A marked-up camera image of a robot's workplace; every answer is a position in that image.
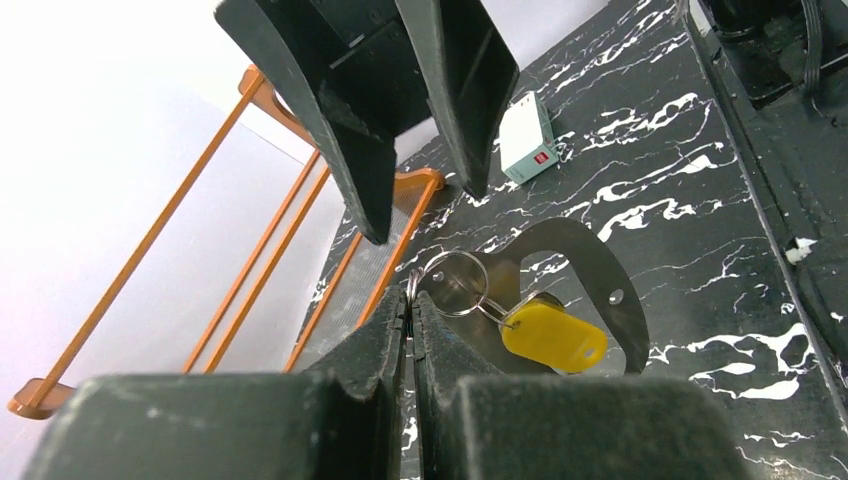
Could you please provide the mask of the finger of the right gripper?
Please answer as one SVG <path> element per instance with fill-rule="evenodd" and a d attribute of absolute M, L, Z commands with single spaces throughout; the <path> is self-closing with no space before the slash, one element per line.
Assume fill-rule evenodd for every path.
<path fill-rule="evenodd" d="M 396 6 L 461 186 L 481 199 L 493 142 L 519 77 L 517 62 L 479 0 L 409 0 Z"/>
<path fill-rule="evenodd" d="M 214 18 L 311 135 L 359 231 L 386 243 L 395 140 L 431 116 L 395 2 L 231 0 Z"/>

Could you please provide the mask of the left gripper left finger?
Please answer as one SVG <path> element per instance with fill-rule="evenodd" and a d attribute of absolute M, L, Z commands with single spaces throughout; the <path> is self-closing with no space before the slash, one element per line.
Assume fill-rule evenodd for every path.
<path fill-rule="evenodd" d="M 113 375 L 50 421 L 27 479 L 394 479 L 407 297 L 297 373 Z"/>

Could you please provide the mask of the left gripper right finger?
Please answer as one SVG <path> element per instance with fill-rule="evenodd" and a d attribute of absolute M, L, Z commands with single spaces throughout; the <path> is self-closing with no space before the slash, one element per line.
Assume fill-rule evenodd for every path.
<path fill-rule="evenodd" d="M 745 479 L 720 405 L 676 380 L 499 372 L 411 306 L 426 479 Z"/>

